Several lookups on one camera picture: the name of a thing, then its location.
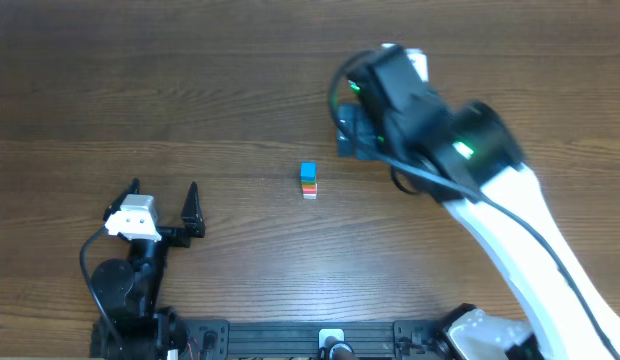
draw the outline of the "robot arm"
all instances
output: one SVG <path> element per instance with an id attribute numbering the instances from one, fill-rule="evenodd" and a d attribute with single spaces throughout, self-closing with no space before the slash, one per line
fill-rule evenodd
<path id="1" fill-rule="evenodd" d="M 526 341 L 537 357 L 524 358 L 620 358 L 620 318 L 561 236 L 536 176 L 498 114 L 479 102 L 452 114 L 414 65 L 401 46 L 361 53 L 335 75 L 329 106 L 338 139 L 356 139 L 369 158 L 402 172 L 412 187 L 433 196 L 474 235 L 530 321 L 520 324 L 477 310 L 448 327 L 450 345 L 465 359 L 506 359 L 510 348 Z M 337 108 L 336 84 L 342 76 L 360 107 Z M 359 150 L 352 153 L 360 157 Z M 547 248 L 485 196 L 532 226 Z M 550 256 L 548 247 L 558 258 Z"/>

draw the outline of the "blue block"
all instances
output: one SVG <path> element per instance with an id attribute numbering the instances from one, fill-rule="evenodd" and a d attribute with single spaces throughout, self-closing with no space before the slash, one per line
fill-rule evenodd
<path id="1" fill-rule="evenodd" d="M 301 163 L 301 180 L 314 181 L 317 178 L 317 164 Z"/>

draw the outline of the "wooden table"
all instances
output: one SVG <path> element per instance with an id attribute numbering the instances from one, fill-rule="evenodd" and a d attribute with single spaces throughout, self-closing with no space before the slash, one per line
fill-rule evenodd
<path id="1" fill-rule="evenodd" d="M 160 296 L 185 317 L 522 317 L 441 207 L 336 156 L 329 78 L 387 41 L 424 49 L 452 105 L 502 114 L 620 315 L 620 0 L 0 0 L 0 355 L 87 355 L 79 249 L 133 177 L 168 225 L 199 184 L 207 236 L 171 251 Z M 90 266 L 126 251 L 102 239 Z"/>

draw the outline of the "wooden tabletop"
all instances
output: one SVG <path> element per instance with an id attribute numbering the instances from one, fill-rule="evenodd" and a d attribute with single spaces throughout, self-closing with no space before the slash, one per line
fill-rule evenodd
<path id="1" fill-rule="evenodd" d="M 185 317 L 521 318 L 439 205 L 336 156 L 328 81 L 382 42 L 501 113 L 620 315 L 620 0 L 0 0 L 0 355 L 87 355 L 79 249 L 134 177 L 166 225 L 199 184 L 206 238 L 171 250 L 160 295 Z M 101 239 L 90 267 L 126 252 Z"/>

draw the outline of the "stacked blocks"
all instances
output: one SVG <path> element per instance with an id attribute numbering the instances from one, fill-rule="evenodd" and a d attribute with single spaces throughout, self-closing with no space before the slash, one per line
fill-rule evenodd
<path id="1" fill-rule="evenodd" d="M 317 164 L 301 163 L 301 189 L 304 199 L 317 198 Z"/>

